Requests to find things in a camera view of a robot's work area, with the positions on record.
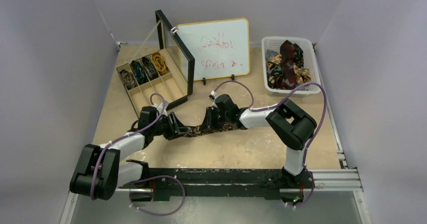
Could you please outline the white plastic basket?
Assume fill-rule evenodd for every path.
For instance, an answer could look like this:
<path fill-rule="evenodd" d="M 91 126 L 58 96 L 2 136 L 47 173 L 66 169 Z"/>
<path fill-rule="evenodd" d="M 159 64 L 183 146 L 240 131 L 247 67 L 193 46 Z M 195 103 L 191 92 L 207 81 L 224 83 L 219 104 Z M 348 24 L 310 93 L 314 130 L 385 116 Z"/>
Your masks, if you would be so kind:
<path fill-rule="evenodd" d="M 285 96 L 304 83 L 321 83 L 310 40 L 270 36 L 264 37 L 261 44 L 264 85 L 269 95 Z"/>

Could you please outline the brown floral black tie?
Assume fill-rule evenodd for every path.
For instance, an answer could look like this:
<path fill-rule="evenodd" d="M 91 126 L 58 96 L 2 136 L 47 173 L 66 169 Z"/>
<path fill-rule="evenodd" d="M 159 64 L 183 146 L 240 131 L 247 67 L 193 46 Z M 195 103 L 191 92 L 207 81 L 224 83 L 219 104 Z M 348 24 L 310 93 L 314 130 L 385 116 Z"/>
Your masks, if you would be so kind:
<path fill-rule="evenodd" d="M 190 137 L 204 136 L 204 135 L 213 134 L 213 133 L 238 130 L 236 126 L 228 123 L 225 123 L 219 129 L 202 129 L 201 127 L 202 127 L 201 125 L 199 126 L 179 125 L 177 129 L 171 130 L 171 132 L 168 132 L 163 136 L 167 140 L 172 140 L 179 137 L 190 138 Z"/>

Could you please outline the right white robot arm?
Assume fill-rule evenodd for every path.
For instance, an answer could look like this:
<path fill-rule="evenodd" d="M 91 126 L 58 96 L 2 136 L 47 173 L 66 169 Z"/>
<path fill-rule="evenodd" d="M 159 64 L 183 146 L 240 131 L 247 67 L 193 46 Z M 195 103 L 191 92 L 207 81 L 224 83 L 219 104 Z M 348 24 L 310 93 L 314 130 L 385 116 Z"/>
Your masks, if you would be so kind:
<path fill-rule="evenodd" d="M 198 131 L 203 134 L 270 127 L 287 147 L 283 166 L 283 182 L 289 187 L 301 183 L 304 152 L 314 137 L 316 121 L 291 100 L 263 109 L 239 108 L 227 94 L 211 94 L 212 106 L 206 113 Z"/>

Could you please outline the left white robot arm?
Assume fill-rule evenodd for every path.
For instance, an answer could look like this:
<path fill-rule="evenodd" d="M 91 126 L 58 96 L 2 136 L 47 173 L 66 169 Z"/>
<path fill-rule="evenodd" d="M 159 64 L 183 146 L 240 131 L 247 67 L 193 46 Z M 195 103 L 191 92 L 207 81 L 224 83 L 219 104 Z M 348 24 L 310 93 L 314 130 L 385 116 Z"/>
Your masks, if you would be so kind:
<path fill-rule="evenodd" d="M 106 144 L 83 147 L 69 190 L 92 200 L 108 200 L 118 187 L 126 184 L 145 188 L 151 177 L 148 163 L 128 160 L 121 165 L 121 161 L 147 148 L 156 136 L 171 140 L 190 132 L 189 127 L 181 123 L 173 112 L 167 113 L 162 105 L 142 107 L 138 121 L 124 136 Z"/>

